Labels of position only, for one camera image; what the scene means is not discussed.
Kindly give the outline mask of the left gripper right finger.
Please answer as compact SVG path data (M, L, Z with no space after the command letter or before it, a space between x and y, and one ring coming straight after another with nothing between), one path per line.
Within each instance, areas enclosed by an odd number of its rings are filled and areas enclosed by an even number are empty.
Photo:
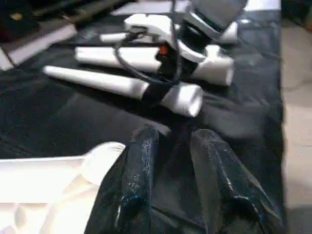
M193 131L190 154L206 233L286 233L276 206L259 181L217 133Z

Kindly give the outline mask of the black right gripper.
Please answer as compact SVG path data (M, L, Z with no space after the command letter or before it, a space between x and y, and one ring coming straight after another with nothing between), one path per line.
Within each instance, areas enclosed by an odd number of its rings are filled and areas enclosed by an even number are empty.
M159 62L157 75L165 82L149 82L143 94L143 103L159 105L166 94L179 84L182 73L182 57L178 51L168 43L162 43L155 59Z

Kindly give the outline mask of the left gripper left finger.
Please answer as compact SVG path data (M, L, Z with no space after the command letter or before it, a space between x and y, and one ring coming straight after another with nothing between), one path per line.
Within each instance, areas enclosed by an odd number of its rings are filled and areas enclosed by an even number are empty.
M145 125L133 132L101 182L85 233L150 233L154 159L158 149L156 128Z

